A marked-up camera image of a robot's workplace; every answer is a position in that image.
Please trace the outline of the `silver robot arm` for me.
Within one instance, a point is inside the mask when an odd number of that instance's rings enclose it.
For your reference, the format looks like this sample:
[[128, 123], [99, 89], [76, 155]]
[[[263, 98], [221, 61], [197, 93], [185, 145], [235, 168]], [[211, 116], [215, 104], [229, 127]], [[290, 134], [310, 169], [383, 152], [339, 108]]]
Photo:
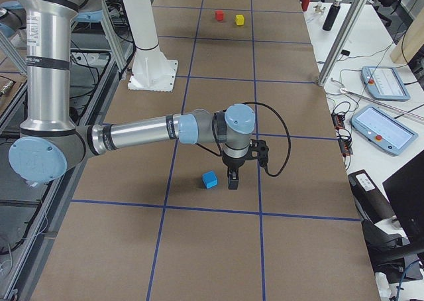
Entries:
[[78, 127], [70, 118], [71, 24], [79, 14], [103, 16], [103, 0], [19, 0], [26, 11], [28, 102], [20, 138], [9, 149], [11, 168], [25, 180], [45, 183], [93, 156], [158, 141], [215, 143], [227, 166], [229, 188], [258, 143], [254, 111], [234, 104], [210, 113], [197, 109], [132, 123]]

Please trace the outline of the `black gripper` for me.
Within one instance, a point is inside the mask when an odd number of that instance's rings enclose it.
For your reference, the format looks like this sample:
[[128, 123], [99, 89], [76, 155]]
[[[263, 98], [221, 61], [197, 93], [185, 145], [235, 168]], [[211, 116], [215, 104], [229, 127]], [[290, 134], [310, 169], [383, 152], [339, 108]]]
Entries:
[[237, 190], [239, 186], [239, 173], [237, 170], [245, 163], [245, 158], [243, 156], [234, 158], [223, 153], [222, 161], [227, 167], [228, 189]]

